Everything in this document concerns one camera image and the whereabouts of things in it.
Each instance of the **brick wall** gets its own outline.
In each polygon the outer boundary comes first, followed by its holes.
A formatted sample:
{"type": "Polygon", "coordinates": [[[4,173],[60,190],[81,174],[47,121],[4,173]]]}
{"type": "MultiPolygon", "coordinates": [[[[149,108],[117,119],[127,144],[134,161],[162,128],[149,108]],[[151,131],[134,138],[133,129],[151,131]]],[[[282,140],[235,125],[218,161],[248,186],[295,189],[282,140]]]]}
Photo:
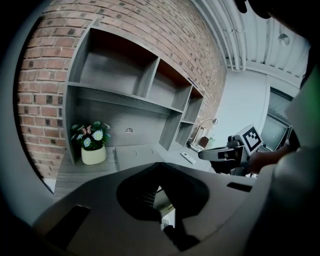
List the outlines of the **brick wall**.
{"type": "Polygon", "coordinates": [[[54,0],[28,42],[17,87],[21,132],[45,178],[56,177],[65,152],[62,106],[68,65],[95,18],[135,37],[205,91],[197,124],[214,118],[222,96],[227,70],[188,0],[54,0]]]}

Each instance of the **white wall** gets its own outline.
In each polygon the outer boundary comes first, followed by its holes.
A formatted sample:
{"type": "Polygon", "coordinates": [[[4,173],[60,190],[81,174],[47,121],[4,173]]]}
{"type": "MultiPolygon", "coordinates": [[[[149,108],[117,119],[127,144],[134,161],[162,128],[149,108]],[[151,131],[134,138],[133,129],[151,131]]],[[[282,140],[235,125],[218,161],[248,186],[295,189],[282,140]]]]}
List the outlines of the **white wall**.
{"type": "Polygon", "coordinates": [[[215,138],[214,147],[225,146],[228,136],[254,124],[261,133],[264,127],[270,97],[267,75],[246,70],[228,69],[224,91],[215,118],[218,124],[209,135],[215,138]]]}

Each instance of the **gray shelving unit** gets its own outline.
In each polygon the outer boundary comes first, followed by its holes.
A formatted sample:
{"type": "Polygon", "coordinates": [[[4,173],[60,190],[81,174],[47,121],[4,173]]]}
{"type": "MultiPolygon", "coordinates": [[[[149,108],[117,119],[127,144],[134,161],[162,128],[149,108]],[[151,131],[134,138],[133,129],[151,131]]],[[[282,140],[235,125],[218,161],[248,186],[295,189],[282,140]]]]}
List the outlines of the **gray shelving unit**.
{"type": "Polygon", "coordinates": [[[94,121],[111,126],[110,147],[160,144],[169,151],[173,141],[184,146],[202,100],[171,65],[96,20],[80,39],[68,70],[63,102],[67,154],[72,163],[80,157],[70,140],[71,126],[94,121]]]}

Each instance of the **potted plant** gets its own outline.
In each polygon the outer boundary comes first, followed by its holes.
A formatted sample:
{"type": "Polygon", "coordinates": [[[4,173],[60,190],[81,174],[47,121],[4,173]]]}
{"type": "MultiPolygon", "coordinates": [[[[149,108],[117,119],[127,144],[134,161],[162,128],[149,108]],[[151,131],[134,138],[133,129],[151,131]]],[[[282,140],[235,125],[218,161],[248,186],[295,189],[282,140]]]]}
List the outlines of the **potted plant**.
{"type": "Polygon", "coordinates": [[[86,165],[95,165],[107,158],[105,144],[110,138],[110,126],[96,121],[93,125],[74,124],[71,141],[81,147],[81,158],[86,165]]]}

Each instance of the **white device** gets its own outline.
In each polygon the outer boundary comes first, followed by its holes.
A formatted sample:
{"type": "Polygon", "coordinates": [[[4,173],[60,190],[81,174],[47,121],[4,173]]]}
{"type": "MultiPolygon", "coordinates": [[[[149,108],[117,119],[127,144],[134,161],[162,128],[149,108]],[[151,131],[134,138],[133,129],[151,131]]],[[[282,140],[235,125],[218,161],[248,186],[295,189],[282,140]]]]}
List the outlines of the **white device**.
{"type": "Polygon", "coordinates": [[[195,164],[197,162],[190,155],[188,155],[186,152],[182,152],[180,155],[183,156],[185,159],[187,159],[191,164],[195,164]]]}

